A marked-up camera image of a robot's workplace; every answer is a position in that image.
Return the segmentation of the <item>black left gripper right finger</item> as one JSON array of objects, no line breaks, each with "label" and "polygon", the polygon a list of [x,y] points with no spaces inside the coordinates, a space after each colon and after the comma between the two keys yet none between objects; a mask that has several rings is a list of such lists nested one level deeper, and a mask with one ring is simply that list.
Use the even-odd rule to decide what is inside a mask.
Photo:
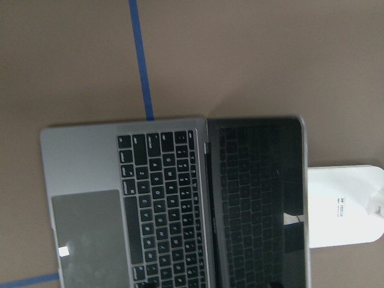
[{"label": "black left gripper right finger", "polygon": [[272,281],[268,283],[269,288],[284,288],[284,285],[278,281]]}]

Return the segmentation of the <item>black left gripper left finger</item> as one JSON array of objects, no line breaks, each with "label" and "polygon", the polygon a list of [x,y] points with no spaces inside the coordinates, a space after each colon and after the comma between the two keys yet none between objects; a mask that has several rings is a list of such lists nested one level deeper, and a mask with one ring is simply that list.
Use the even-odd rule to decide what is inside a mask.
[{"label": "black left gripper left finger", "polygon": [[146,281],[143,283],[143,288],[159,288],[159,284],[153,281]]}]

